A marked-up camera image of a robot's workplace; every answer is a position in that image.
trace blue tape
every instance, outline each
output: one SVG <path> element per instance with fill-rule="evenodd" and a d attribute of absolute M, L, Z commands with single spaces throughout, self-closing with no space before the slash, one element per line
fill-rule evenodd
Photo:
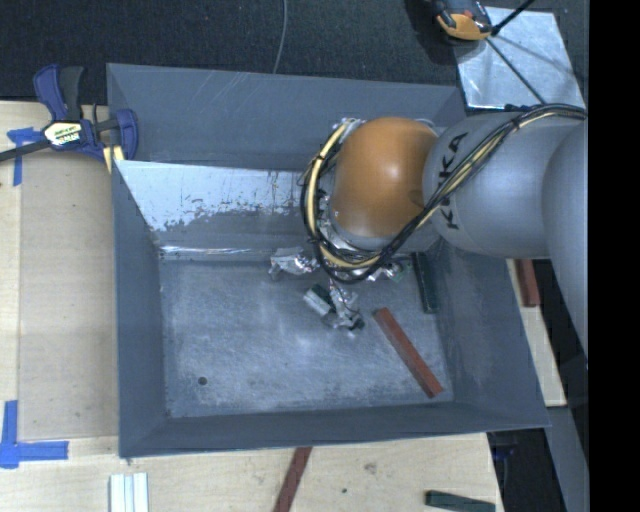
<path fill-rule="evenodd" d="M 42 132 L 33 128 L 20 128 L 18 130 L 9 130 L 7 136 L 16 147 L 31 142 L 38 142 L 44 139 Z M 13 164 L 13 186 L 16 187 L 22 183 L 22 157 L 17 156 Z"/>
<path fill-rule="evenodd" d="M 16 469 L 20 462 L 69 458 L 69 441 L 18 443 L 17 430 L 18 401 L 5 402 L 0 441 L 0 468 Z"/>

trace clamp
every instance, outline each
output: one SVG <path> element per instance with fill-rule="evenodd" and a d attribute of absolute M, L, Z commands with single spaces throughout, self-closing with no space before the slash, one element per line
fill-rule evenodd
<path fill-rule="evenodd" d="M 51 122 L 41 130 L 42 140 L 0 153 L 0 162 L 51 148 L 81 153 L 109 166 L 107 156 L 110 148 L 100 140 L 100 133 L 115 128 L 120 131 L 118 153 L 121 152 L 126 159 L 134 157 L 138 147 L 138 125 L 132 110 L 118 110 L 115 118 L 98 123 L 94 108 L 93 122 L 83 119 L 78 87 L 84 71 L 79 66 L 61 68 L 58 64 L 50 64 L 35 74 L 33 85 L 36 95 L 49 110 Z"/>

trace wire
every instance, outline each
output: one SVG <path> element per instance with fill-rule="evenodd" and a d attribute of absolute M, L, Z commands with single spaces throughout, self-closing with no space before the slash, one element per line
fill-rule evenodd
<path fill-rule="evenodd" d="M 509 14 L 509 16 L 507 16 L 500 23 L 498 23 L 495 27 L 493 27 L 493 29 L 491 30 L 491 35 L 492 36 L 497 36 L 498 33 L 505 27 L 505 25 L 509 24 L 513 20 L 513 18 L 515 18 L 516 16 L 520 15 L 520 13 L 522 11 L 524 11 L 527 7 L 529 7 L 533 2 L 535 2 L 535 0 L 527 0 L 525 3 L 523 3 L 515 11 L 513 11 L 511 14 Z"/>
<path fill-rule="evenodd" d="M 351 309 L 349 306 L 347 306 L 347 298 L 344 296 L 344 291 L 342 291 L 342 289 L 336 283 L 333 282 L 333 279 L 329 278 L 329 288 L 331 288 L 331 286 L 333 286 L 334 289 L 340 295 L 340 299 L 342 300 L 342 304 L 344 305 L 345 309 L 347 311 L 349 311 L 349 313 L 353 313 L 354 315 L 359 315 L 360 314 L 360 308 Z"/>
<path fill-rule="evenodd" d="M 282 49 L 284 48 L 284 38 L 287 34 L 289 14 L 287 13 L 287 0 L 282 0 L 282 33 L 280 34 L 280 47 L 278 48 L 278 55 L 276 56 L 276 62 L 273 65 L 272 74 L 276 74 L 278 66 L 280 65 L 280 57 L 282 57 Z"/>
<path fill-rule="evenodd" d="M 551 116 L 584 120 L 587 114 L 584 109 L 572 105 L 538 105 L 503 123 L 456 165 L 449 177 L 431 195 L 422 212 L 406 224 L 389 244 L 376 253 L 362 253 L 359 255 L 337 251 L 322 232 L 317 229 L 316 225 L 317 179 L 322 172 L 323 164 L 326 162 L 326 156 L 329 152 L 337 152 L 339 149 L 337 147 L 339 145 L 338 141 L 349 122 L 345 121 L 329 136 L 323 148 L 309 163 L 309 167 L 303 176 L 304 182 L 300 205 L 305 226 L 310 235 L 310 241 L 314 246 L 316 259 L 324 270 L 338 282 L 349 284 L 366 279 L 391 261 L 398 249 L 417 229 L 431 218 L 440 205 L 484 167 L 487 160 L 511 133 L 534 121 Z M 360 274 L 353 275 L 350 273 L 352 270 L 363 268 L 366 270 Z"/>
<path fill-rule="evenodd" d="M 498 47 L 495 44 L 493 44 L 489 39 L 487 39 L 487 44 L 491 46 L 491 48 L 493 48 L 493 50 L 498 54 L 498 56 L 504 61 L 504 63 L 507 66 L 509 66 L 509 69 L 511 69 L 511 71 L 514 72 L 514 74 L 518 77 L 518 79 L 526 86 L 527 89 L 531 91 L 531 93 L 536 97 L 536 99 L 540 103 L 546 104 L 547 102 L 544 100 L 542 96 L 540 96 L 540 93 L 538 93 L 538 91 L 534 89 L 533 85 L 531 85 L 531 83 L 529 83 L 529 81 L 522 75 L 522 73 L 520 73 L 520 71 L 516 69 L 516 67 L 511 63 L 511 61 L 507 59 L 507 57 L 498 49 Z"/>

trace wooden board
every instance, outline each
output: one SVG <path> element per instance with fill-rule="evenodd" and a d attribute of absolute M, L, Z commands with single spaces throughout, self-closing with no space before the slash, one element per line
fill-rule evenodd
<path fill-rule="evenodd" d="M 266 512 L 293 454 L 260 450 L 127 461 L 116 452 L 116 437 L 72 440 L 68 461 L 0 470 L 0 511 L 106 512 L 109 476 L 146 472 L 154 512 Z M 490 501 L 503 511 L 486 436 L 316 447 L 292 511 L 437 511 L 424 505 L 430 489 Z"/>
<path fill-rule="evenodd" d="M 3 137 L 48 120 L 38 103 L 0 103 Z M 117 434 L 110 177 L 86 156 L 42 150 L 23 157 L 13 187 L 13 166 L 0 168 L 0 397 L 19 398 L 21 440 Z"/>
<path fill-rule="evenodd" d="M 540 381 L 544 403 L 547 407 L 565 406 L 567 405 L 567 398 L 564 394 L 560 373 L 551 349 L 547 326 L 544 323 L 540 306 L 526 307 L 522 304 L 515 261 L 507 260 L 507 268 L 509 269 L 509 276 L 520 306 L 520 315 L 527 333 L 527 341 L 529 342 L 533 364 L 536 367 L 538 380 Z"/>

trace yellow label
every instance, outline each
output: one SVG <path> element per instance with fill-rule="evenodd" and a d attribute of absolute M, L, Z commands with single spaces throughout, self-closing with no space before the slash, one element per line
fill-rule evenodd
<path fill-rule="evenodd" d="M 69 142 L 80 140 L 82 125 L 80 123 L 54 123 L 44 131 L 44 136 L 54 146 L 63 146 Z"/>

